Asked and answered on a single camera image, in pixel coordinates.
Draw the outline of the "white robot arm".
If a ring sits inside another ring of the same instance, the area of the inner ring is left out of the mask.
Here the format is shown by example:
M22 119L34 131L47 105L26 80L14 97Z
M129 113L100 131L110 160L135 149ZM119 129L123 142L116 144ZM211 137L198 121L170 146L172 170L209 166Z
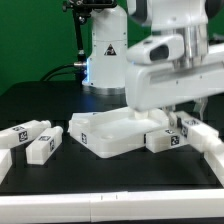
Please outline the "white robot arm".
M128 0L128 14L151 35L127 51L126 101L139 117L161 108L177 123L177 104L224 92L224 44L208 44L209 0Z

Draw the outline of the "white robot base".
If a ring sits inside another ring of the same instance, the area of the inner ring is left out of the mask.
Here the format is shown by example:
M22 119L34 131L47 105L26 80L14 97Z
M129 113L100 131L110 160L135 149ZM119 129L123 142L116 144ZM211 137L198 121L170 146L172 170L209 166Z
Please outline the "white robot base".
M127 68L127 14L117 5L92 17L92 53L87 59L85 91L102 95L122 94Z

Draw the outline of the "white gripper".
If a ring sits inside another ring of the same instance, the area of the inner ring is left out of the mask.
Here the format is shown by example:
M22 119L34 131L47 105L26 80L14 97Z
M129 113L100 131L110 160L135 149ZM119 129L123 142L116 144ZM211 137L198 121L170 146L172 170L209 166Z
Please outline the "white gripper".
M195 100L194 111L202 119L208 98L224 92L224 44L212 45L200 66L175 70L171 63L150 66L130 63L126 73L126 102L144 112ZM181 128L174 107L167 107L171 128Z

